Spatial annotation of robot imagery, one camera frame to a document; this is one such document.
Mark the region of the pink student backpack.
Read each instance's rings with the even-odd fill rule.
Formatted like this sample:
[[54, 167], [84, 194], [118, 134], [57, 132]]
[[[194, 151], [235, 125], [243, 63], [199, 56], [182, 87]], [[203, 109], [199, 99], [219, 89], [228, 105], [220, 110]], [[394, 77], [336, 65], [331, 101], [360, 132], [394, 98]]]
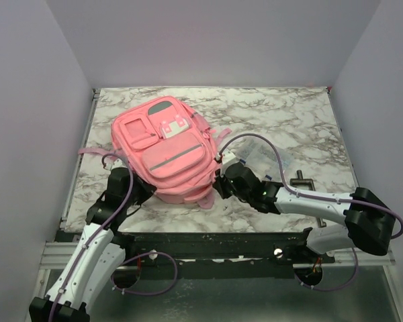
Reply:
[[113, 151], [156, 187], [169, 204], [214, 205], [213, 183], [221, 167], [218, 148], [232, 131], [217, 133], [188, 104], [159, 97], [119, 114], [111, 124]]

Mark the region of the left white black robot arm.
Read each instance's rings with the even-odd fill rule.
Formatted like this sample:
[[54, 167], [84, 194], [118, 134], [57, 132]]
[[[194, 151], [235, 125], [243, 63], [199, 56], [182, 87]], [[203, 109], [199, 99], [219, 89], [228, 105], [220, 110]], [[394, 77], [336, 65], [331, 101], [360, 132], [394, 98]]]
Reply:
[[106, 189], [88, 209], [80, 240], [58, 280], [29, 306], [32, 321], [89, 321], [90, 306], [114, 270], [130, 264], [136, 250], [130, 238], [118, 232], [129, 215], [156, 187], [127, 168], [115, 168]]

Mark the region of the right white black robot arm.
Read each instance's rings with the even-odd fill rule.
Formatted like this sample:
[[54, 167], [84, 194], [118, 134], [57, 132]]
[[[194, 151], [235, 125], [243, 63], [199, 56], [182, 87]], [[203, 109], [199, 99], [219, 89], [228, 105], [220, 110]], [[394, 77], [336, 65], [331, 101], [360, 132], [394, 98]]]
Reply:
[[223, 199], [234, 196], [260, 213], [331, 221], [330, 226], [309, 229], [306, 240], [296, 245], [296, 256], [302, 262], [343, 248], [358, 248], [374, 256], [385, 256], [389, 250], [396, 218], [369, 189], [358, 187], [353, 193], [341, 194], [299, 190], [259, 180], [241, 163], [217, 170], [213, 187]]

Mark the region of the clear plastic bag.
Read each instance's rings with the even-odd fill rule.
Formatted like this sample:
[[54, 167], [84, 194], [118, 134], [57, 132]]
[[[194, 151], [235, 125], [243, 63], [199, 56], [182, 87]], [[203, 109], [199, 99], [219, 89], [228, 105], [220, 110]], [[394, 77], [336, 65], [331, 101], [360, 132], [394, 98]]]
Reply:
[[277, 156], [271, 146], [262, 139], [253, 136], [246, 137], [235, 155], [261, 180], [281, 182]]

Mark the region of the black metal clamp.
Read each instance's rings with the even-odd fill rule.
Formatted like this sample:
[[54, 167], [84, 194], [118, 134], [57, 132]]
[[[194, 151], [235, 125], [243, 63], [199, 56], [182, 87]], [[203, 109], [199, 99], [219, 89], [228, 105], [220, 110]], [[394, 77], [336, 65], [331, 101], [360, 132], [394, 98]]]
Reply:
[[[314, 185], [314, 181], [311, 178], [304, 178], [302, 170], [296, 170], [296, 177], [291, 178], [289, 180], [289, 183], [293, 187], [305, 187], [309, 191], [315, 191], [316, 190], [315, 185]], [[319, 228], [326, 227], [326, 222], [323, 219], [317, 217], [316, 222], [317, 222], [317, 226]]]

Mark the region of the aluminium rail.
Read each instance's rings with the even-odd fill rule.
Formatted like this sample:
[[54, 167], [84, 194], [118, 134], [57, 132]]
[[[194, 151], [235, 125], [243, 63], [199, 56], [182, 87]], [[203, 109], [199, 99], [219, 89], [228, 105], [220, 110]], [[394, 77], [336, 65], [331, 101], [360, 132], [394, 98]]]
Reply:
[[[40, 269], [64, 269], [76, 246], [76, 242], [47, 242], [41, 255]], [[396, 264], [392, 251], [389, 251], [385, 256], [374, 256], [361, 250], [356, 250], [356, 255], [361, 266], [393, 266]], [[208, 261], [216, 264], [225, 262], [241, 263], [261, 261], [261, 258], [238, 255], [237, 258], [214, 258]], [[353, 266], [354, 264], [355, 259], [351, 249], [331, 251], [324, 255], [322, 259], [323, 266]]]

